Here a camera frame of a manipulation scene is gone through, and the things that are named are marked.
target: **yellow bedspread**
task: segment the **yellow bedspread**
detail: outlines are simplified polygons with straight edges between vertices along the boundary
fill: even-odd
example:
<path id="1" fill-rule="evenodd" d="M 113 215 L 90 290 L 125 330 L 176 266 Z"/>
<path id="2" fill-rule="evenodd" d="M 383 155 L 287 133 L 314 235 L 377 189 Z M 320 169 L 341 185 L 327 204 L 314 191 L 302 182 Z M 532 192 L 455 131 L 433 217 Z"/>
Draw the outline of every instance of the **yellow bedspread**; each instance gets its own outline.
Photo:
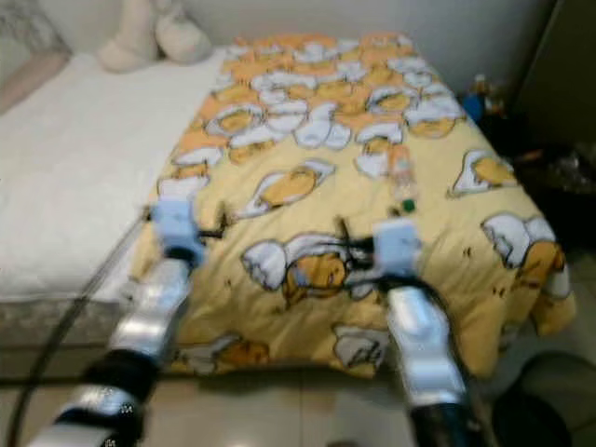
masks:
<path id="1" fill-rule="evenodd" d="M 181 364 L 222 373 L 316 362 L 374 374 L 383 303 L 337 245 L 397 205 L 390 167 L 411 154 L 419 273 L 442 294 L 469 369 L 491 372 L 499 340 L 532 318 L 556 332 L 574 315 L 549 225 L 402 34 L 336 40 L 280 35 L 229 48 L 217 84 L 175 146 L 154 196 L 196 195 L 201 227 L 231 210 L 193 275 Z M 143 229 L 133 276 L 156 259 Z"/>

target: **bed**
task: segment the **bed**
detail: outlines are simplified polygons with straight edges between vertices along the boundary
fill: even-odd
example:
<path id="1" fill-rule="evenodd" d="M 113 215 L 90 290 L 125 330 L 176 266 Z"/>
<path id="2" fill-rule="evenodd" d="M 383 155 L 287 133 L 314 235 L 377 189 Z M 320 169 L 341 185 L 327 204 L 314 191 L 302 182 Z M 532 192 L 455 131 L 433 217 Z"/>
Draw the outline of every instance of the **bed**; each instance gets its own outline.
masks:
<path id="1" fill-rule="evenodd" d="M 78 56 L 0 131 L 3 344 L 55 319 L 151 190 L 149 202 L 193 197 L 203 227 L 216 226 L 222 203 L 232 216 L 193 275 L 177 368 L 317 363 L 371 376 L 389 340 L 384 307 L 373 288 L 343 290 L 367 272 L 338 247 L 334 219 L 369 235 L 399 205 L 389 167 L 407 154 L 417 268 L 443 295 L 473 373 L 490 374 L 503 337 L 528 318 L 546 334 L 575 313 L 548 224 L 402 34 L 274 36 L 195 67 L 121 76 Z M 121 286 L 157 254 L 148 223 L 130 271 L 123 261 L 71 343 L 109 332 L 127 300 Z"/>

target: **white wall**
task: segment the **white wall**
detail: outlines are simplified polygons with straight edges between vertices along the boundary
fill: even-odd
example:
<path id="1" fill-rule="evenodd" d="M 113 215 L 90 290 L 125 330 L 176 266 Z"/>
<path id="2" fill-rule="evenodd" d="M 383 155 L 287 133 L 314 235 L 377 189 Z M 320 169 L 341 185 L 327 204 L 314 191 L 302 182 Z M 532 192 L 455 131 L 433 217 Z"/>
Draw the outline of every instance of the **white wall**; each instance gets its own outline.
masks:
<path id="1" fill-rule="evenodd" d="M 216 43 L 235 36 L 322 32 L 408 33 L 455 89 L 475 73 L 499 81 L 518 74 L 551 0 L 184 0 Z M 117 25 L 121 0 L 40 0 L 61 27 L 84 27 L 77 49 L 91 50 Z"/>

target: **pillow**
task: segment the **pillow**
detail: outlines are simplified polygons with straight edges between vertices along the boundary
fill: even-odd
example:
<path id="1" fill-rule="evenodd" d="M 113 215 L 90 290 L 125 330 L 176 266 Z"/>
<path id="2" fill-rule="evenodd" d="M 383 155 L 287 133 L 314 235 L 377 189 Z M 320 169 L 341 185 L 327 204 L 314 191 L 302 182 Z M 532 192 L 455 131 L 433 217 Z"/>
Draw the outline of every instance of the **pillow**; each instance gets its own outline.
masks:
<path id="1" fill-rule="evenodd" d="M 0 88 L 0 115 L 59 73 L 68 59 L 64 51 L 35 53 Z"/>

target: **black wire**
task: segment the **black wire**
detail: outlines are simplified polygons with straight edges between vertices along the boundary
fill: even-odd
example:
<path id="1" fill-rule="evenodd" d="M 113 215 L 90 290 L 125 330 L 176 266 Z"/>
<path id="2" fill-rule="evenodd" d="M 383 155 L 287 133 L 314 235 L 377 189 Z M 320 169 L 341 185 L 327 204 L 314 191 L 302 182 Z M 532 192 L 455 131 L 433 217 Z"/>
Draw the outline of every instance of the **black wire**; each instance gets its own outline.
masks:
<path id="1" fill-rule="evenodd" d="M 105 280 L 106 275 L 112 270 L 114 264 L 122 257 L 124 249 L 128 247 L 129 239 L 136 234 L 137 229 L 146 221 L 146 215 L 147 211 L 141 214 L 129 227 L 124 236 L 118 240 L 105 261 L 100 265 L 100 268 L 98 268 L 85 287 L 82 288 L 80 295 L 74 299 L 68 310 L 62 316 L 58 325 L 48 337 L 39 357 L 37 357 L 29 372 L 29 377 L 25 381 L 25 385 L 19 394 L 15 409 L 10 417 L 10 423 L 8 424 L 9 429 L 7 432 L 7 447 L 19 446 L 22 422 L 27 413 L 27 407 L 29 406 L 31 396 L 41 382 L 47 365 L 60 347 L 64 337 L 75 323 L 76 318 L 85 309 L 85 305 L 89 298 L 95 291 L 97 291 L 99 286 Z"/>
<path id="2" fill-rule="evenodd" d="M 342 218 L 338 218 L 336 220 L 336 222 L 337 222 L 340 232 L 343 235 L 344 240 L 342 240 L 341 242 L 321 242 L 319 245 L 343 247 L 346 249 L 346 251 L 348 253 L 348 258 L 350 258 L 356 266 L 360 265 L 360 266 L 363 266 L 366 268 L 372 267 L 374 265 L 374 261 L 357 261 L 357 259 L 352 255 L 351 251 L 354 249 L 360 250 L 364 253 L 369 254 L 370 257 L 373 258 L 373 254 L 371 252 L 369 252 L 369 251 L 374 250 L 373 237 L 365 237 L 365 238 L 358 239 L 358 240 L 350 239 L 349 232 L 347 229 L 347 224 L 345 223 L 345 220 Z M 384 292 L 387 292 L 390 289 L 395 289 L 398 287 L 406 287 L 406 286 L 415 287 L 417 289 L 421 289 L 422 291 L 424 291 L 425 296 L 431 301 L 431 303 L 433 305 L 438 307 L 439 310 L 445 316 L 445 318 L 447 320 L 447 325 L 449 327 L 448 343 L 449 343 L 449 347 L 454 355 L 454 361 L 455 361 L 459 371 L 462 373 L 462 376 L 464 377 L 464 381 L 465 382 L 469 381 L 470 374 L 469 374 L 469 371 L 467 370 L 466 365 L 464 364 L 464 362 L 462 360 L 462 356 L 459 351 L 459 345 L 457 344 L 457 341 L 455 340 L 455 332 L 453 331 L 453 327 L 451 324 L 451 319 L 449 316 L 449 312 L 447 310 L 447 306 L 445 305 L 442 298 L 440 297 L 439 292 L 433 286 L 431 286 L 429 283 L 424 281 L 423 279 L 416 277 L 416 276 L 401 276 L 401 275 L 391 274 L 391 275 L 380 275 L 377 278 L 366 278 L 366 279 L 363 279 L 360 281 L 349 282 L 347 284 L 343 284 L 343 285 L 337 286 L 337 287 L 310 285 L 308 287 L 308 289 L 311 291 L 318 291 L 318 290 L 326 290 L 327 291 L 327 290 L 332 290 L 332 289 L 349 291 L 349 290 L 353 289 L 354 287 L 365 285 L 365 284 L 373 284 L 377 289 L 381 289 Z"/>

